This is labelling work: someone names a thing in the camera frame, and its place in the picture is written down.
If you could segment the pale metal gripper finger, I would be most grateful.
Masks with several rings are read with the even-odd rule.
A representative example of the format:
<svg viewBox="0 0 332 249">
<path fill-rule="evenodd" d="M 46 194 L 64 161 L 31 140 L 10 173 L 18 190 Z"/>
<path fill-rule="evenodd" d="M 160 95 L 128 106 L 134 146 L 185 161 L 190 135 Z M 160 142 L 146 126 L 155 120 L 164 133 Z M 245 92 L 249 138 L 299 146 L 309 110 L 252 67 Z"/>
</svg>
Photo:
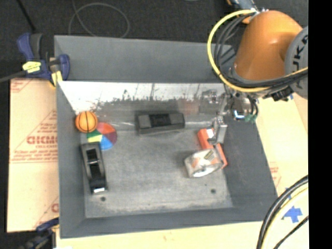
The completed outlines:
<svg viewBox="0 0 332 249">
<path fill-rule="evenodd" d="M 223 119 L 221 117 L 215 117 L 212 121 L 213 128 L 213 142 L 219 142 L 222 137 L 222 125 Z"/>
<path fill-rule="evenodd" d="M 223 123 L 223 124 L 219 124 L 217 129 L 216 129 L 216 141 L 218 143 L 223 144 L 225 137 L 226 137 L 226 133 L 227 133 L 227 129 L 228 129 L 228 125 Z"/>
</svg>

